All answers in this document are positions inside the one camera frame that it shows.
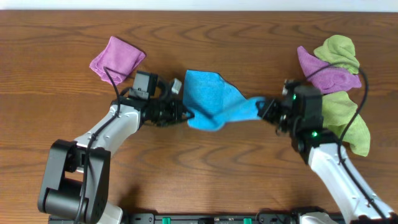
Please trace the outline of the blue cloth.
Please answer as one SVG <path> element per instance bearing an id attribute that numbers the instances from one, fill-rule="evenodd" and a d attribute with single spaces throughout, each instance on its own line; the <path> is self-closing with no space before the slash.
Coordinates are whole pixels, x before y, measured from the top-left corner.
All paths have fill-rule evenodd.
<path id="1" fill-rule="evenodd" d="M 187 70 L 183 104 L 194 114 L 188 126 L 201 131 L 218 131 L 225 124 L 259 120 L 259 106 L 265 98 L 245 98 L 232 84 L 215 72 Z"/>

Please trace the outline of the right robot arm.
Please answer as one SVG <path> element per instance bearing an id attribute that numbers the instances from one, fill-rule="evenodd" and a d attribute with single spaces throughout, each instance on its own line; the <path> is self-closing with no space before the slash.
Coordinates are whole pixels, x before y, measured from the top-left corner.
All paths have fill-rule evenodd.
<path id="1" fill-rule="evenodd" d="M 284 98 L 258 101 L 261 119 L 289 133 L 292 147 L 327 187 L 346 223 L 397 223 L 397 214 L 370 188 L 338 137 L 323 127 L 322 94 L 287 86 Z"/>

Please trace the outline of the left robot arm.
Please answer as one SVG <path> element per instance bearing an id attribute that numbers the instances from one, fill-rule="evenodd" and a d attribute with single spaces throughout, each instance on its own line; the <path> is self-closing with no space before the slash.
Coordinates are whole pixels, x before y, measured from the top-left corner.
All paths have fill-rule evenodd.
<path id="1" fill-rule="evenodd" d="M 50 147 L 37 208 L 61 222 L 122 223 L 123 210 L 108 201 L 111 158 L 145 122 L 159 128 L 186 122 L 193 113 L 178 94 L 182 82 L 138 71 L 131 87 L 116 90 L 109 111 L 72 141 Z"/>

